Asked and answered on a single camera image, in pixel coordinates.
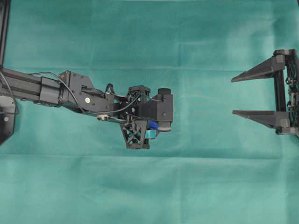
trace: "robotic arm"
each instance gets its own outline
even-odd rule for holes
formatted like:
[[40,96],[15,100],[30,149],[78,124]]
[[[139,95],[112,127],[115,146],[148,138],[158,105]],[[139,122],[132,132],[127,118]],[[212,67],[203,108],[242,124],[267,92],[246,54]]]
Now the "robotic arm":
[[[14,133],[16,98],[48,107],[65,107],[73,112],[118,123],[127,148],[149,149],[149,140],[160,132],[169,132],[173,121],[173,97],[170,89],[159,89],[150,97],[150,89],[130,87],[126,96],[117,95],[113,85],[96,89],[89,77],[65,71],[25,74],[3,68],[3,56],[10,0],[0,0],[0,144]],[[39,77],[50,74],[56,79]]]

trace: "table surface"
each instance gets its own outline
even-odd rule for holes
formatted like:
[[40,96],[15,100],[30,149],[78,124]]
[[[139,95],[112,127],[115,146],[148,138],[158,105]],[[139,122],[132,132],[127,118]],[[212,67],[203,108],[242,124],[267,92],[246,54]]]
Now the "table surface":
[[117,124],[20,102],[0,147],[0,222],[299,222],[299,139],[233,109],[274,110],[272,79],[230,83],[299,49],[296,0],[12,0],[4,66],[71,70],[119,94],[169,87],[172,132],[125,148]]

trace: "blue object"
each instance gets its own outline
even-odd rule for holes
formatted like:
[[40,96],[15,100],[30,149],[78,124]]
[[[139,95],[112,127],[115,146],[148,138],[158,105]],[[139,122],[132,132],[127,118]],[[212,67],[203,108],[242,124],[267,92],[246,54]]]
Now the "blue object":
[[157,131],[156,130],[147,130],[145,133],[145,138],[146,139],[155,139],[157,136]]
[[149,128],[158,129],[158,124],[154,121],[149,120]]

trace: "black wire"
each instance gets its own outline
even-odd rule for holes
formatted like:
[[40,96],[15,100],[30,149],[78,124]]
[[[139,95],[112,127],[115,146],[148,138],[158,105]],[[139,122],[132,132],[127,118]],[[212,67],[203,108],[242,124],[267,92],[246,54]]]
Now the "black wire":
[[92,113],[87,113],[87,114],[96,114],[96,115],[100,115],[100,114],[106,114],[106,113],[117,113],[117,112],[121,112],[126,110],[129,106],[131,106],[138,98],[140,97],[140,94],[137,95],[137,97],[135,97],[132,102],[130,102],[128,105],[126,105],[125,107],[119,109],[119,110],[115,110],[115,111],[102,111],[102,112],[92,112]]
[[61,78],[59,78],[56,74],[54,74],[53,72],[50,71],[44,71],[44,72],[37,72],[37,73],[30,73],[29,75],[46,75],[46,74],[50,74],[52,76],[54,76],[55,78],[57,78],[59,80],[60,83],[62,83],[66,89],[69,91],[69,93],[71,94],[71,96],[74,98],[78,108],[81,110],[82,113],[86,114],[86,112],[84,111],[84,109],[80,106],[77,98],[75,97],[74,93],[71,91],[71,89],[67,86],[67,84],[64,83],[64,81],[61,80]]
[[19,114],[20,110],[18,108],[17,102],[15,101],[15,97],[14,97],[13,91],[11,90],[10,85],[8,84],[8,81],[5,78],[5,76],[2,73],[2,71],[0,71],[0,75],[2,76],[2,78],[3,78],[3,80],[4,80],[5,84],[6,84],[6,86],[8,88],[8,91],[9,91],[9,93],[11,95],[11,98],[13,99],[13,102],[14,102],[14,105],[15,105],[15,110],[16,110],[16,112],[14,112],[14,113],[1,111],[0,114],[4,114],[4,113],[6,113],[6,114]]
[[141,95],[143,95],[144,97],[148,98],[149,100],[152,100],[152,101],[157,101],[157,102],[163,102],[163,100],[160,100],[160,99],[154,99],[153,97],[149,97],[143,93],[141,93]]

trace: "screw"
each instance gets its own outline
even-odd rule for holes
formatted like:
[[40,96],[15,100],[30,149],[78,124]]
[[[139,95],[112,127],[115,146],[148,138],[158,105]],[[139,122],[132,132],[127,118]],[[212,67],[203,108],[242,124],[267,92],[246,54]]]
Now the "screw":
[[90,103],[90,98],[86,97],[86,98],[85,98],[85,102],[86,102],[87,104]]

